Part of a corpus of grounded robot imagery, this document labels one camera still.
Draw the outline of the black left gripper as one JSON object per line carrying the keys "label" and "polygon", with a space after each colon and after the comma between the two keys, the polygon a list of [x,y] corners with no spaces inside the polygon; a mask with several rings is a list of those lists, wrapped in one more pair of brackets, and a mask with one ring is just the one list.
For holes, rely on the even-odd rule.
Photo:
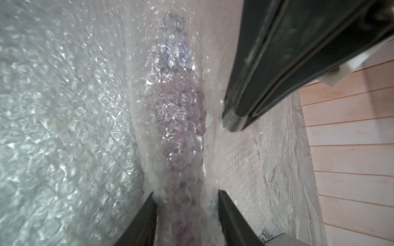
{"label": "black left gripper", "polygon": [[393,1],[245,1],[223,127],[243,131],[393,33]]}

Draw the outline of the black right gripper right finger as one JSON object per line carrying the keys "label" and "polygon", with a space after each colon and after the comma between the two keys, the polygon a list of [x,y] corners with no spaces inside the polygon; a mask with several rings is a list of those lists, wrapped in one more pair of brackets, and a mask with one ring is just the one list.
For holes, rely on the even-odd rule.
{"label": "black right gripper right finger", "polygon": [[218,215],[227,246],[264,246],[224,190],[218,191]]}

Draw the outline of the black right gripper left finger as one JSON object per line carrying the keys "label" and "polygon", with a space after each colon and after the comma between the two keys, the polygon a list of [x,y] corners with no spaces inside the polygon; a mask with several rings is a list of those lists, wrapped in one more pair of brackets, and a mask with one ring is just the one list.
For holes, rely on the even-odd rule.
{"label": "black right gripper left finger", "polygon": [[157,204],[153,192],[143,203],[115,246],[153,246],[157,229]]}

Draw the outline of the clear bubble wrap sheet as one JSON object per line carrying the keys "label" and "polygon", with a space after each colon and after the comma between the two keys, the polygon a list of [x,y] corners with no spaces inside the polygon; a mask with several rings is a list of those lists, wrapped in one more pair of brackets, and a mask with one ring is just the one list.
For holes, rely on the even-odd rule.
{"label": "clear bubble wrap sheet", "polygon": [[144,102],[149,30],[187,20],[205,111],[202,244],[224,245],[226,190],[258,237],[308,233],[295,114],[285,99],[243,132],[221,126],[241,1],[1,1],[1,245],[112,246],[152,189]]}

